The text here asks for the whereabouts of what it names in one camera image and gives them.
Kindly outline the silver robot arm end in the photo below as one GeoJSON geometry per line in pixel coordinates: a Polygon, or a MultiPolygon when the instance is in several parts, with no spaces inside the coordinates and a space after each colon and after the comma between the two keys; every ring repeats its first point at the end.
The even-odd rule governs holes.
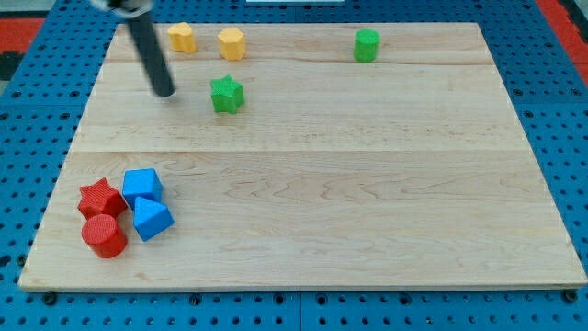
{"type": "Polygon", "coordinates": [[[135,18],[153,9],[153,0],[89,0],[89,3],[122,18],[135,18]]]}

